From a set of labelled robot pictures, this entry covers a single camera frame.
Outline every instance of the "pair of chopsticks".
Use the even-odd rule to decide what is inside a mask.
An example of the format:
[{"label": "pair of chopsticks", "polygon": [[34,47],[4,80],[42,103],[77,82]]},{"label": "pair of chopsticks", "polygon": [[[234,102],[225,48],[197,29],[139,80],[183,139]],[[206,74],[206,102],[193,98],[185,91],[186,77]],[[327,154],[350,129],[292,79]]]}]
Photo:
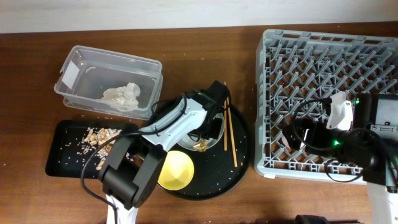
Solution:
[{"label": "pair of chopsticks", "polygon": [[224,102],[224,121],[225,121],[225,125],[224,125],[224,151],[227,150],[227,146],[228,146],[228,141],[227,141],[227,115],[226,115],[226,108],[228,108],[228,121],[229,121],[229,133],[231,134],[231,143],[232,143],[232,153],[234,156],[234,165],[235,167],[238,167],[238,163],[236,162],[236,150],[235,150],[235,140],[234,140],[234,129],[232,127],[232,118],[231,118],[231,109],[229,108],[229,98],[226,99],[226,101]]}]

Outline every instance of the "black round tray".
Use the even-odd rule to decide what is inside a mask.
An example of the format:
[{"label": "black round tray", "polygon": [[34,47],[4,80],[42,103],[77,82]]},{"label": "black round tray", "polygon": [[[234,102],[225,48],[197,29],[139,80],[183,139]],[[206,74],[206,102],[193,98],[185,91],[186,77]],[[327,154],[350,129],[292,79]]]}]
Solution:
[{"label": "black round tray", "polygon": [[180,198],[206,200],[228,192],[239,183],[249,167],[252,142],[242,114],[235,106],[231,105],[230,108],[238,167],[234,166],[229,123],[226,123],[228,124],[227,151],[224,151],[224,136],[206,152],[191,151],[176,144],[171,151],[182,151],[193,161],[195,167],[193,179],[181,190],[167,190],[160,185],[159,187]]}]

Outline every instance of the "lattice crate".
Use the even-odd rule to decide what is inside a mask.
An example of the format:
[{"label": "lattice crate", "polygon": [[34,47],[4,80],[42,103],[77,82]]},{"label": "lattice crate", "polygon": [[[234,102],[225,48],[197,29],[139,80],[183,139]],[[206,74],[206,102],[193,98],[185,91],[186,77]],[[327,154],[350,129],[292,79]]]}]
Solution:
[{"label": "lattice crate", "polygon": [[[397,46],[398,40],[388,37],[265,31],[256,62],[257,173],[328,181],[327,159],[286,148],[282,128],[292,122],[302,100],[326,98],[338,91],[345,91],[351,101],[361,92],[397,94]],[[328,119],[321,103],[307,105],[298,115]],[[330,172],[334,178],[348,180],[361,168],[333,164]]]}]

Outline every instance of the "plastic bin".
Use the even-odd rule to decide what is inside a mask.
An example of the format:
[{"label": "plastic bin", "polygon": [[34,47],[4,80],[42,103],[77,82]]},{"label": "plastic bin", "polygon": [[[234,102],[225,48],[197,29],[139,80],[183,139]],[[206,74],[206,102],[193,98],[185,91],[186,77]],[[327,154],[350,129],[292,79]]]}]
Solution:
[{"label": "plastic bin", "polygon": [[[345,91],[398,94],[398,39],[326,34],[292,30],[266,30],[257,48],[257,120],[254,168],[264,177],[332,181],[324,173],[328,160],[284,146],[282,128],[302,100],[326,98]],[[321,103],[298,112],[327,122]],[[328,166],[331,176],[350,180],[360,167]],[[364,184],[362,178],[354,183]]]},{"label": "plastic bin", "polygon": [[[159,61],[108,50],[75,46],[63,67],[62,76],[54,86],[65,97],[65,105],[89,111],[148,120],[151,106],[160,96],[163,76]],[[101,100],[108,88],[137,84],[141,94],[136,98],[138,109],[122,112]]]}]

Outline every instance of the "clear plastic container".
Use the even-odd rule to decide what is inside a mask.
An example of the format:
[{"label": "clear plastic container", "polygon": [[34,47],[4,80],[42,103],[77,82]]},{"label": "clear plastic container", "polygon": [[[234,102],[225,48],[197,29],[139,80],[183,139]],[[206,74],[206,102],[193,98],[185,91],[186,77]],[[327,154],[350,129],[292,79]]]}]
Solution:
[{"label": "clear plastic container", "polygon": [[[148,120],[152,115],[150,108],[162,89],[161,71],[162,64],[156,60],[75,46],[63,64],[54,90],[65,97],[69,107]],[[122,112],[100,100],[108,88],[130,82],[141,89],[136,98],[138,109]]]}]

